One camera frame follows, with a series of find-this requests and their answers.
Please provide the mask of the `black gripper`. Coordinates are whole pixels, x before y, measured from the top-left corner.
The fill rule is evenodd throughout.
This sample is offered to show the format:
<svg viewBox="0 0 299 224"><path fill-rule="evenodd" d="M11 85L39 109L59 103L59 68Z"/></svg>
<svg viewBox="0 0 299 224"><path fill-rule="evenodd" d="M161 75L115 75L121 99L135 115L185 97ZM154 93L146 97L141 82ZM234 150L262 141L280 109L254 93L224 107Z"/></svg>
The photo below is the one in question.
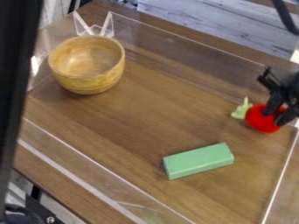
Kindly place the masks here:
<svg viewBox="0 0 299 224"><path fill-rule="evenodd" d="M270 94L265 115L276 114L276 126L285 126L299 116L299 72L289 73L268 66L257 80Z"/></svg>

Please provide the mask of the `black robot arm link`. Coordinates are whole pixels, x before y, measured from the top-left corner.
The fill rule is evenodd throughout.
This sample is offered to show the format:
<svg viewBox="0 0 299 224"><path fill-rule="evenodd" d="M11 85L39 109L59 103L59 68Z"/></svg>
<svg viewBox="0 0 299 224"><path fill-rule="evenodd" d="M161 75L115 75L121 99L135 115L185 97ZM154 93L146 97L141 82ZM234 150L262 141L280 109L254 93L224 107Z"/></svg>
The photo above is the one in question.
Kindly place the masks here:
<svg viewBox="0 0 299 224"><path fill-rule="evenodd" d="M43 0L0 0L0 220L15 162Z"/></svg>

